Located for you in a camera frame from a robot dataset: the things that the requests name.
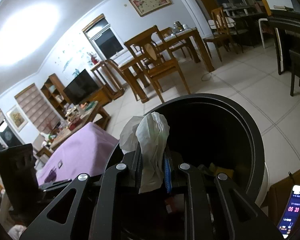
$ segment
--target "digital clock display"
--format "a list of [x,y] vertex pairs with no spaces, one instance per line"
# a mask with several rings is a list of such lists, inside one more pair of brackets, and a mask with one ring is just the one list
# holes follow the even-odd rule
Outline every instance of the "digital clock display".
[[285,212],[278,225],[284,238],[290,234],[300,214],[300,185],[294,185]]

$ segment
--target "trash can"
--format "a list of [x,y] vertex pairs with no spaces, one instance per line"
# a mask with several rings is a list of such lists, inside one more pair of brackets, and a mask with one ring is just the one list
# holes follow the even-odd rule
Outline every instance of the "trash can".
[[264,148],[255,121],[242,106],[219,95],[193,94],[151,112],[167,119],[170,150],[196,167],[214,163],[234,170],[233,181],[256,200],[265,170]]
[[[194,94],[172,99],[151,112],[167,119],[167,145],[171,151],[180,153],[184,162],[196,167],[214,163],[234,170],[233,181],[256,200],[265,170],[264,148],[256,123],[243,107],[223,96]],[[107,167],[120,159],[122,151],[117,145]],[[127,239],[184,239],[183,214],[167,213],[167,197],[164,185],[152,192],[122,197],[122,234]]]

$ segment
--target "wooden shelf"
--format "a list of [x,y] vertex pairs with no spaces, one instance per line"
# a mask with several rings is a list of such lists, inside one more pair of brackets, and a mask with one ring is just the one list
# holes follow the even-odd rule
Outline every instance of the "wooden shelf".
[[[55,90],[51,92],[49,88],[51,86],[55,86]],[[44,83],[44,85],[41,88],[42,93],[45,95],[45,97],[48,99],[48,101],[53,105],[53,107],[57,110],[57,112],[65,118],[65,114],[63,113],[65,110],[65,104],[69,103],[71,104],[71,101],[66,96],[66,94],[63,92],[65,89],[65,86],[61,83],[59,78],[56,74],[52,74],[49,76],[47,81]],[[63,101],[59,102],[56,97],[62,96],[64,98]]]

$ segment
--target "metal screw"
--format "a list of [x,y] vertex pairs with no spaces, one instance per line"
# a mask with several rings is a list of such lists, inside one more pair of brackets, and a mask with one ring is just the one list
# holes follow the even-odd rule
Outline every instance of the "metal screw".
[[180,164],[180,168],[183,170],[189,170],[190,165],[188,163],[182,163],[182,164]]
[[228,179],[228,176],[224,173],[219,173],[218,174],[218,178],[221,179],[221,180],[227,180]]
[[125,165],[124,163],[119,163],[117,164],[116,168],[118,170],[124,170],[127,167],[127,165]]
[[88,175],[85,174],[85,173],[82,173],[82,174],[80,174],[80,175],[78,176],[78,180],[80,180],[80,181],[84,181],[84,180],[86,180],[87,178],[88,178]]

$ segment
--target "framed picture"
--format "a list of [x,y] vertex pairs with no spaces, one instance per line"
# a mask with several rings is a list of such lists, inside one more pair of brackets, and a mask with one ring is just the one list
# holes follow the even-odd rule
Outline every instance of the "framed picture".
[[28,123],[28,120],[24,116],[24,113],[17,106],[14,106],[7,112],[7,117],[9,123],[11,123],[18,132],[20,132],[22,128],[24,128],[24,126]]
[[138,14],[143,17],[149,13],[171,5],[170,0],[129,0]]

